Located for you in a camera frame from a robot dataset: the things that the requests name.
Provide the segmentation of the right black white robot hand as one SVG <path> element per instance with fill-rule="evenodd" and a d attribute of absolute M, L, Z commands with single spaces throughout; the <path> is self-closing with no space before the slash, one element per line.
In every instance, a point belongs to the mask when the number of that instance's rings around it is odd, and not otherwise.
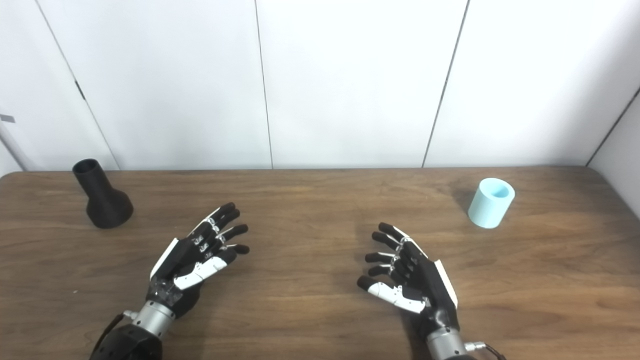
<path fill-rule="evenodd" d="M 408 312 L 423 341 L 437 331 L 460 331 L 457 296 L 442 262 L 431 260 L 416 241 L 391 224 L 380 223 L 371 238 L 391 252 L 365 255 L 375 266 L 358 278 L 358 287 Z"/>

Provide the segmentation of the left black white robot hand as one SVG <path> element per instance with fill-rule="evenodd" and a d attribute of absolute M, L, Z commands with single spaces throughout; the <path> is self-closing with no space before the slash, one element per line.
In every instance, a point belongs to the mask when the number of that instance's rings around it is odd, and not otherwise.
<path fill-rule="evenodd" d="M 249 246 L 230 243 L 249 230 L 247 224 L 227 227 L 240 214 L 235 203 L 225 203 L 186 237 L 172 239 L 151 269 L 146 301 L 164 306 L 176 319 L 190 312 L 205 281 L 249 253 Z"/>

